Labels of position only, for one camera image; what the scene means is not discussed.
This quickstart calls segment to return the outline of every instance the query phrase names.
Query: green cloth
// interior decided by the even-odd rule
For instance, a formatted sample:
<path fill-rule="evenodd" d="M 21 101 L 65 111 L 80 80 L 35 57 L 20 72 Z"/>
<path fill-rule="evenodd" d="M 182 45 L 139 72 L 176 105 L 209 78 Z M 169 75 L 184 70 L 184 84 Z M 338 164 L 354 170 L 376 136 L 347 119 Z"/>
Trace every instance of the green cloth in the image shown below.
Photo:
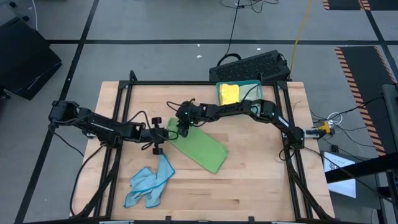
<path fill-rule="evenodd" d="M 167 124 L 167 129 L 177 132 L 177 124 L 178 121 L 171 118 Z M 190 159 L 214 174 L 218 172 L 228 156 L 228 150 L 223 144 L 196 127 L 189 128 L 186 138 L 179 136 L 178 139 L 169 142 Z"/>

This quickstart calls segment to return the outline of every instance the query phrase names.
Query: light blue towel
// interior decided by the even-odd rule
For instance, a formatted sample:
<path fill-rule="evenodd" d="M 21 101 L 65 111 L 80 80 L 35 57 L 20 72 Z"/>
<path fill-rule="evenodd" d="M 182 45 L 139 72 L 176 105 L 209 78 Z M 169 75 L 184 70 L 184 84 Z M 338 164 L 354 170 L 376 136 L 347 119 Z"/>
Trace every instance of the light blue towel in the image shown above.
<path fill-rule="evenodd" d="M 124 207 L 128 208 L 138 203 L 145 195 L 145 207 L 153 208 L 160 204 L 160 196 L 167 181 L 175 171 L 166 156 L 159 156 L 157 174 L 153 174 L 148 167 L 144 167 L 136 175 L 131 177 L 132 191 L 127 194 Z"/>

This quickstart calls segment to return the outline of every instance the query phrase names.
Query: black case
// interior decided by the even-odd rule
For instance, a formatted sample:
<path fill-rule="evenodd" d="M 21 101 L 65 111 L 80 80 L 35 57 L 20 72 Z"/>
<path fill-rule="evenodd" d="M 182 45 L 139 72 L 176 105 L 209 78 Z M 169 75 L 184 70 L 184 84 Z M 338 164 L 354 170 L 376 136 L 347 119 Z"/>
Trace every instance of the black case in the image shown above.
<path fill-rule="evenodd" d="M 28 100 L 61 66 L 50 44 L 15 18 L 0 27 L 0 85 Z"/>
<path fill-rule="evenodd" d="M 211 68 L 209 81 L 231 82 L 243 80 L 284 81 L 290 70 L 283 55 L 277 50 L 244 58 L 236 62 L 227 63 Z"/>

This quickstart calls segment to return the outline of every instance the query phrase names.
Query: orange and black striped tape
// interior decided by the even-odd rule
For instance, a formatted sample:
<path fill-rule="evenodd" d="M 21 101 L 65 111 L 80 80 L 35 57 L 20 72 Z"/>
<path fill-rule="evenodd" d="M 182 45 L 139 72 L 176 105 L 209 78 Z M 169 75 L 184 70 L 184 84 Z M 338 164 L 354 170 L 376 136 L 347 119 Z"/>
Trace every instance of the orange and black striped tape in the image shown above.
<path fill-rule="evenodd" d="M 374 49 L 376 50 L 377 54 L 379 55 L 380 60 L 381 60 L 381 62 L 383 63 L 384 68 L 386 69 L 386 72 L 387 72 L 388 76 L 390 77 L 390 79 L 391 79 L 394 83 L 397 83 L 397 80 L 395 79 L 395 77 L 393 76 L 393 74 L 390 72 L 390 69 L 388 68 L 386 61 L 383 59 L 383 56 L 381 55 L 380 50 L 379 50 L 378 47 L 376 47 L 376 46 L 373 46 L 373 47 L 374 47 Z"/>
<path fill-rule="evenodd" d="M 328 0 L 322 0 L 323 7 L 326 10 L 330 10 L 330 5 Z M 368 0 L 358 0 L 359 6 L 361 7 L 361 10 L 371 10 L 371 5 L 369 4 Z"/>
<path fill-rule="evenodd" d="M 351 73 L 351 70 L 348 67 L 347 61 L 344 58 L 343 52 L 341 51 L 341 49 L 339 47 L 337 47 L 335 49 L 337 57 L 338 57 L 338 61 L 340 62 L 340 65 L 344 71 L 344 75 L 347 79 L 349 88 L 351 89 L 351 92 L 354 96 L 355 102 L 358 106 L 361 106 L 361 108 L 359 108 L 359 112 L 361 113 L 362 119 L 366 125 L 366 128 L 368 130 L 368 133 L 372 139 L 374 148 L 377 151 L 377 154 L 379 156 L 384 156 L 386 155 L 386 152 L 383 148 L 383 145 L 380 141 L 379 135 L 377 134 L 376 129 L 373 126 L 373 122 L 371 117 L 369 116 L 368 110 L 366 109 L 366 106 L 363 106 L 363 99 L 362 96 L 358 90 L 358 87 L 356 86 L 356 82 L 354 80 L 353 74 Z"/>
<path fill-rule="evenodd" d="M 322 3 L 323 3 L 323 7 L 324 7 L 326 10 L 329 10 L 329 9 L 330 9 L 328 0 L 322 0 Z"/>
<path fill-rule="evenodd" d="M 371 5 L 369 4 L 368 0 L 358 0 L 359 1 L 359 5 L 361 6 L 361 9 L 364 10 L 371 10 Z"/>

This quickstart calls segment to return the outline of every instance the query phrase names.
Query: yellow cloth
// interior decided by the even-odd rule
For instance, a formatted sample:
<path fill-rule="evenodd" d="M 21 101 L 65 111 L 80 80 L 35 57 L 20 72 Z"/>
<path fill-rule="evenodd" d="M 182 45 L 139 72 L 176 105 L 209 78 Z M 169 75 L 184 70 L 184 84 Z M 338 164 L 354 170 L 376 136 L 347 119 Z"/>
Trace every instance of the yellow cloth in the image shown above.
<path fill-rule="evenodd" d="M 220 86 L 220 103 L 221 105 L 228 105 L 239 102 L 239 86 L 221 84 Z"/>

